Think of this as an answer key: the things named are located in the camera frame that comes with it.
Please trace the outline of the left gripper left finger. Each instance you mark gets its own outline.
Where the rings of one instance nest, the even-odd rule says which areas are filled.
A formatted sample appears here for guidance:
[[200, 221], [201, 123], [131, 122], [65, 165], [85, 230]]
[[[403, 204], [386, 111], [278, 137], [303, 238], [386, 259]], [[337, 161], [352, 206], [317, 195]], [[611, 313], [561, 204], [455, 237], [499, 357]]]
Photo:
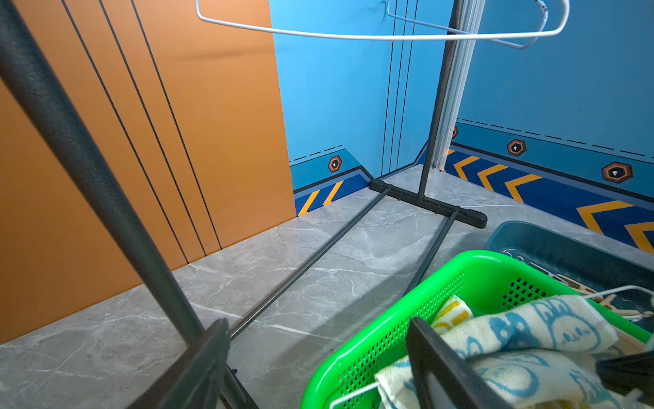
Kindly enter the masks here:
[[216, 408], [230, 348], [226, 319], [216, 320], [131, 408]]

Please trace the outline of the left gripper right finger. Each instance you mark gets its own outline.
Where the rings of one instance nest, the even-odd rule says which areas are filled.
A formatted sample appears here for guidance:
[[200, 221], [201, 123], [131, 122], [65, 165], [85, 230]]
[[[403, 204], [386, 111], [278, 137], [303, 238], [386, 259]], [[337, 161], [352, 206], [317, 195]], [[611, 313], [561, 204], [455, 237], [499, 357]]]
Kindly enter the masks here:
[[425, 320], [410, 320], [405, 343], [420, 408], [511, 407]]

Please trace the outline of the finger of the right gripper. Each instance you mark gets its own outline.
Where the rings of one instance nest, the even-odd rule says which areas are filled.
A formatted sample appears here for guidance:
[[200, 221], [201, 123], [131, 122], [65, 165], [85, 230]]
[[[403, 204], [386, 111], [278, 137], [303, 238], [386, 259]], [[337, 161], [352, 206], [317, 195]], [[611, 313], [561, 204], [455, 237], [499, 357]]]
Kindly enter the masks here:
[[636, 402], [653, 403], [653, 351], [600, 361], [595, 371], [602, 384], [624, 397], [635, 390], [642, 395]]

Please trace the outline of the orange clothespin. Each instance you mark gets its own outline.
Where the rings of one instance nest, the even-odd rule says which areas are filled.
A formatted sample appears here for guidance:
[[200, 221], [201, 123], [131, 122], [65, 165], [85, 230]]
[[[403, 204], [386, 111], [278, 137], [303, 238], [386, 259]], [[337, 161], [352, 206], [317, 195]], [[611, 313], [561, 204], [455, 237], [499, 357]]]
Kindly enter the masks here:
[[643, 319], [652, 318], [652, 316], [653, 316], [652, 311], [640, 312], [640, 311], [635, 310], [635, 309], [619, 309], [618, 308], [618, 309], [613, 310], [613, 312], [615, 314], [621, 316], [625, 320], [629, 320], [631, 322], [638, 322], [638, 321], [643, 320]]
[[585, 284], [582, 284], [578, 281], [574, 281], [573, 279], [563, 276], [562, 274], [554, 274], [552, 278], [556, 279], [557, 281], [560, 281], [561, 283], [565, 284], [566, 286], [573, 289], [574, 291], [576, 291], [582, 296], [590, 296], [591, 300], [595, 301], [596, 303], [599, 303], [600, 305], [605, 306], [606, 308], [609, 307], [611, 302], [616, 297], [615, 295], [597, 296], [598, 291], [586, 286]]

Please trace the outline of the yellow striped towel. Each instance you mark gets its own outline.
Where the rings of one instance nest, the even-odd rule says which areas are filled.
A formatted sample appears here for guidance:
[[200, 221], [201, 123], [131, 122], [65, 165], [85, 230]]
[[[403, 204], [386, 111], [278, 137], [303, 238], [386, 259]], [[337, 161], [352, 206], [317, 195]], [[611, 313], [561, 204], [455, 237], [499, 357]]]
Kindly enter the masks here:
[[465, 301], [458, 296], [452, 296], [446, 300], [439, 310], [431, 327], [437, 334], [442, 335], [471, 319], [473, 319], [473, 312]]

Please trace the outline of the green plastic basket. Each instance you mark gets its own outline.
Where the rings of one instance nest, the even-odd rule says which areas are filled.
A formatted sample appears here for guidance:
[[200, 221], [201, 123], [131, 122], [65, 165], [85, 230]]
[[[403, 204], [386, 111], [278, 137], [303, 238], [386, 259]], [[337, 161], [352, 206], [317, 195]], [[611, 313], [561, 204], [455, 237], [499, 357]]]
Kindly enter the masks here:
[[305, 408], [416, 408], [405, 339], [413, 318], [430, 326], [446, 300], [473, 319], [440, 335], [492, 390], [519, 408], [619, 408], [594, 366], [638, 352], [650, 334], [525, 263], [464, 252], [400, 299], [316, 371]]

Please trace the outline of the dark teal tray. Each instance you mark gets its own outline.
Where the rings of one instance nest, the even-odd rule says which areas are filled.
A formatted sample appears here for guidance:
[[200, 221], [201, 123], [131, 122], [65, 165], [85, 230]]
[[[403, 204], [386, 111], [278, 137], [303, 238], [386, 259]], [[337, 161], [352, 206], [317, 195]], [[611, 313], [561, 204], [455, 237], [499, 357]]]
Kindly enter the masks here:
[[517, 258], [544, 274], [562, 274], [596, 291], [627, 285], [653, 288], [651, 269], [531, 223], [502, 223], [485, 248]]

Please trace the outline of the black clothes rack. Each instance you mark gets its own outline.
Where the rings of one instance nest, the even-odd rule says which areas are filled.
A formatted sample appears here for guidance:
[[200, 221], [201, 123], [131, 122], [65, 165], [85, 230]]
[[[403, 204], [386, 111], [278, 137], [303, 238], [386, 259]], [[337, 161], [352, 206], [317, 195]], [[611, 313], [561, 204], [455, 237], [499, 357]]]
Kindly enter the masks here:
[[[188, 348], [191, 347], [205, 332], [199, 317], [112, 174], [13, 1], [1, 1], [1, 79], [189, 345]], [[234, 327], [232, 334], [236, 336], [237, 332], [245, 330], [385, 197], [448, 216], [406, 291], [408, 293], [416, 288], [454, 221], [478, 228], [485, 227], [487, 223], [483, 213], [427, 198], [424, 189], [428, 178], [429, 169], [425, 164], [417, 194], [379, 179], [373, 180], [369, 186], [381, 189], [380, 194], [301, 265], [293, 276], [246, 315]], [[258, 408], [228, 364], [219, 399], [226, 408]]]

